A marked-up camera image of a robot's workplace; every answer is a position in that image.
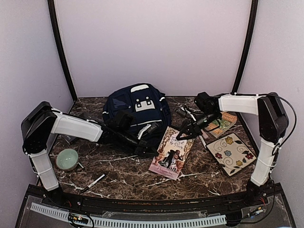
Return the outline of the pink Taming of Shrew book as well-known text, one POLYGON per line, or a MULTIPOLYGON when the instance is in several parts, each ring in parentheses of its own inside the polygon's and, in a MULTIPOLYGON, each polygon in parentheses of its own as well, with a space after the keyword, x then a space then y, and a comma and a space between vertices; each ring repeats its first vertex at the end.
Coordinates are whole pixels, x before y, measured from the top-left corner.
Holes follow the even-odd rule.
POLYGON ((194 144, 194 139, 177 140, 180 132, 168 127, 153 158, 149 171, 177 180, 194 144))

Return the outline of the navy blue backpack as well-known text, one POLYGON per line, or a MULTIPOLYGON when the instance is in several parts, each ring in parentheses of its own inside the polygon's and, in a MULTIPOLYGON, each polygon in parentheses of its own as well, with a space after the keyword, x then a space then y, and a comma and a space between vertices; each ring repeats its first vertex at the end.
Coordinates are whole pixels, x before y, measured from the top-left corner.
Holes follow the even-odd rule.
POLYGON ((113 119, 125 110, 134 116, 129 133, 137 135, 148 124, 159 127, 152 133, 145 132, 142 138, 149 144, 158 146, 168 126, 171 125, 171 112, 165 94, 148 83, 139 83, 121 88, 108 96, 103 106, 103 121, 113 119))

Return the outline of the orange green Treehouse book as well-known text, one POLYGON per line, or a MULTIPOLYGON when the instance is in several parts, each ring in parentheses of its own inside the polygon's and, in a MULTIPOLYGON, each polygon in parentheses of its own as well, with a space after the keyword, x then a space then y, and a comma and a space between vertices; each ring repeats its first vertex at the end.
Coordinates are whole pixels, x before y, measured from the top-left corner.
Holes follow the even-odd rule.
POLYGON ((215 138, 219 138, 223 133, 229 130, 237 122, 238 119, 236 115, 227 112, 221 112, 221 114, 221 119, 211 122, 205 128, 205 130, 207 130, 215 138))

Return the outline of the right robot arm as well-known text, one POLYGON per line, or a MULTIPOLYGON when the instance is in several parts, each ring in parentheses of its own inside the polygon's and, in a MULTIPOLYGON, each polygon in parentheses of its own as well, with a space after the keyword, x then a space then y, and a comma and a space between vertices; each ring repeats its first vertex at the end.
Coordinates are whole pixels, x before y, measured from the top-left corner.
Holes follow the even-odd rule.
POLYGON ((278 153, 287 141, 286 130, 289 119, 283 106, 284 98, 277 93, 268 94, 219 94, 210 96, 199 93, 194 102, 202 111, 194 121, 184 121, 176 139, 195 139, 202 134, 201 130, 212 121, 222 118, 222 112, 254 114, 258 116, 261 144, 255 169, 247 182, 247 190, 242 201, 253 206, 261 198, 264 188, 270 179, 271 171, 276 165, 278 153))

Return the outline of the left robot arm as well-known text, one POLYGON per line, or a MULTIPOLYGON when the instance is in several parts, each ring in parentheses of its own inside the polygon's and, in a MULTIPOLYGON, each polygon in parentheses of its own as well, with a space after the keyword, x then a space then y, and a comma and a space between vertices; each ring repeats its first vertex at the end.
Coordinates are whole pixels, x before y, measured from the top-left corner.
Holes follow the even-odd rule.
POLYGON ((118 142, 131 146, 136 155, 156 155, 154 146, 127 132, 133 116, 124 111, 119 114, 122 115, 120 120, 102 123, 66 114, 44 101, 22 121, 22 150, 30 158, 44 189, 49 191, 48 199, 55 206, 63 207, 67 203, 67 196, 58 190, 60 185, 47 152, 51 134, 69 135, 97 144, 118 142))

